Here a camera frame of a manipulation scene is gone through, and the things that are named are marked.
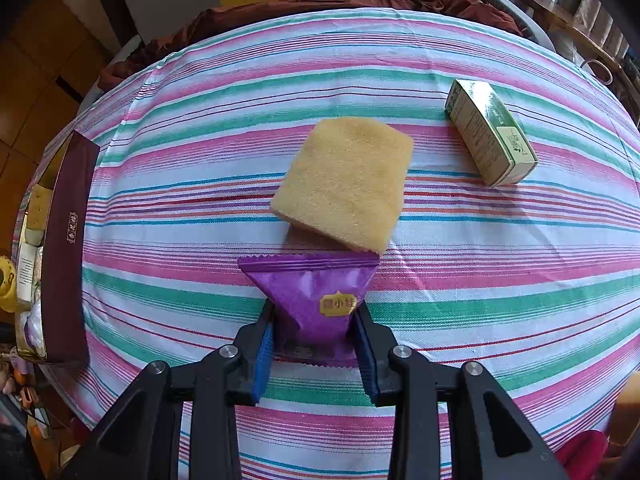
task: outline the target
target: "purple wrapper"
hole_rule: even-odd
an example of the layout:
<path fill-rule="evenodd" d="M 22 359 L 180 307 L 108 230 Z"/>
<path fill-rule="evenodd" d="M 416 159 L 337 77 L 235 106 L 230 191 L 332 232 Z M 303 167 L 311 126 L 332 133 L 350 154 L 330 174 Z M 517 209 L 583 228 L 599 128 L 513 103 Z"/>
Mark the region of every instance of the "purple wrapper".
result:
<path fill-rule="evenodd" d="M 353 365 L 351 314 L 380 263 L 374 253 L 278 254 L 238 258 L 275 309 L 276 352 L 313 364 Z"/>

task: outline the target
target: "brown cloth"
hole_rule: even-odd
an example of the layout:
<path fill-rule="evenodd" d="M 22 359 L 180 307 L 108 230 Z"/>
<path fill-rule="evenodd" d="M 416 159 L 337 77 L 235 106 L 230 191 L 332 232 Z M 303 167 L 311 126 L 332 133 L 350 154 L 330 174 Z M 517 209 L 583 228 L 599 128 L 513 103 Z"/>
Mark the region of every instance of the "brown cloth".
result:
<path fill-rule="evenodd" d="M 172 52 L 243 25 L 314 10 L 361 7 L 390 7 L 397 10 L 437 12 L 471 22 L 484 23 L 522 36 L 510 15 L 480 0 L 276 0 L 239 7 L 215 7 L 203 10 L 195 20 L 175 34 L 153 40 L 147 46 L 141 47 L 126 61 L 109 65 L 102 70 L 98 86 L 103 90 L 111 90 L 130 75 Z"/>

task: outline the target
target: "tablecloth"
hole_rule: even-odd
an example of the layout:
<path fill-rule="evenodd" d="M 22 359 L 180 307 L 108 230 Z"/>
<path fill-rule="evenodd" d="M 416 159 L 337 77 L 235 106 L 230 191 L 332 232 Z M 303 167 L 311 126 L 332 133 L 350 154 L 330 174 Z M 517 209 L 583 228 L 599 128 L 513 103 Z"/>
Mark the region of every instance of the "tablecloth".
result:
<path fill-rule="evenodd" d="M 443 110 L 453 78 L 489 81 L 526 132 L 540 164 L 517 186 L 479 179 Z M 638 131 L 604 86 L 527 40 L 390 9 L 190 46 L 48 147 L 45 162 L 72 128 L 100 145 L 82 266 L 90 364 L 50 370 L 82 420 L 95 424 L 147 362 L 199 360 L 257 318 L 264 298 L 236 259 L 282 250 L 270 198 L 306 134 L 338 116 L 415 141 L 367 295 L 374 319 L 434 361 L 480 361 L 554 449 L 602 428 L 640 363 Z M 370 405 L 356 369 L 274 362 L 260 405 L 236 413 L 245 478 L 386 476 L 393 411 Z M 440 423 L 446 476 L 444 408 Z"/>

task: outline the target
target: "yellow sponge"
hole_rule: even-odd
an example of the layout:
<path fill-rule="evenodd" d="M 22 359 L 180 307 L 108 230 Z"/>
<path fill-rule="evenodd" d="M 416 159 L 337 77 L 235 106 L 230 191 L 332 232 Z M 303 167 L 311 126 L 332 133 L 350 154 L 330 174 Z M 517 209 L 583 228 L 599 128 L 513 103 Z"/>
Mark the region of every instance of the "yellow sponge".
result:
<path fill-rule="evenodd" d="M 373 119 L 316 124 L 271 200 L 294 225 L 354 250 L 385 252 L 402 211 L 413 140 Z"/>

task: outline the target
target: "silver screw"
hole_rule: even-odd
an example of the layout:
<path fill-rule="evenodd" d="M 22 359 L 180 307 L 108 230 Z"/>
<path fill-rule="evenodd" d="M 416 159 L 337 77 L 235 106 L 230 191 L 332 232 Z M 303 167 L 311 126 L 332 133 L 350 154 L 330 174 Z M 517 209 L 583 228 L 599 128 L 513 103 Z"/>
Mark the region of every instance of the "silver screw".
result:
<path fill-rule="evenodd" d="M 467 372 L 469 372 L 469 375 L 480 375 L 482 373 L 482 370 L 484 370 L 484 368 L 482 368 L 482 365 L 476 361 L 469 361 L 465 365 L 465 369 Z"/>
<path fill-rule="evenodd" d="M 393 352 L 394 352 L 394 355 L 402 359 L 405 359 L 411 355 L 411 349 L 405 345 L 394 346 Z"/>
<path fill-rule="evenodd" d="M 220 350 L 218 350 L 218 352 L 220 352 L 220 355 L 222 355 L 222 357 L 231 358 L 231 357 L 236 357 L 238 355 L 239 350 L 237 346 L 224 345 L 220 347 Z"/>
<path fill-rule="evenodd" d="M 166 365 L 162 361 L 151 361 L 149 363 L 149 371 L 154 375 L 161 374 L 162 372 L 164 372 L 165 368 Z"/>

